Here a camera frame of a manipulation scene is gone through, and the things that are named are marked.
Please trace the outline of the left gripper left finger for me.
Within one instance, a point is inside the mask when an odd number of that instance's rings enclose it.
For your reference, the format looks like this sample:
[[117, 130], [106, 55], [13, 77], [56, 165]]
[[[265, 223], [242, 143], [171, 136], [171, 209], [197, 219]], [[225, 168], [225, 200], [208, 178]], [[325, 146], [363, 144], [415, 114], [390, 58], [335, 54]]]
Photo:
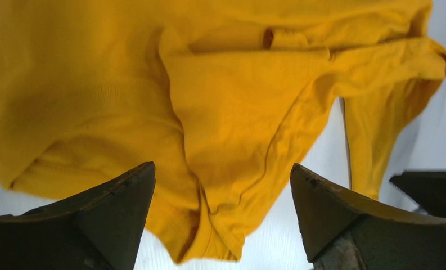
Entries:
[[0, 216], [0, 269], [133, 269], [155, 164], [63, 200]]

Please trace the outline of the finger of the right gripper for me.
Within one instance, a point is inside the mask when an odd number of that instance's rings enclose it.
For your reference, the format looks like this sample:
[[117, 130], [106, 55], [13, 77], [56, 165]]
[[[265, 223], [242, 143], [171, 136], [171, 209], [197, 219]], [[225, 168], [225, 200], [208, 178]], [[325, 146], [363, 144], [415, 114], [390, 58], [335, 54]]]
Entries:
[[428, 214], [446, 218], [446, 171], [405, 171], [390, 183]]

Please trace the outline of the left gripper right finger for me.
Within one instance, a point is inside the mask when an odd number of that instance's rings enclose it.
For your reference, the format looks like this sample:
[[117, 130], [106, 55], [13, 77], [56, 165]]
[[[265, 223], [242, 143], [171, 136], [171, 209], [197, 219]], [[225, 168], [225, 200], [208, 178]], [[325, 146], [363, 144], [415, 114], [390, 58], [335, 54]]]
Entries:
[[383, 204], [300, 164], [290, 185], [314, 269], [446, 269], [446, 218]]

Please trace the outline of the yellow t-shirt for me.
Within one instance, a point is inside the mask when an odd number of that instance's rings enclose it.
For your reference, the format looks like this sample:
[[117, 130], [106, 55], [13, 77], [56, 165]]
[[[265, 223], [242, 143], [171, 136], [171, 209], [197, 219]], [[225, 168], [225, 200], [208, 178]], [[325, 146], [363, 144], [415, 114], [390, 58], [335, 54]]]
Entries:
[[0, 183], [63, 199], [156, 165], [147, 228], [176, 263], [237, 261], [345, 102], [377, 199], [446, 76], [432, 1], [0, 1]]

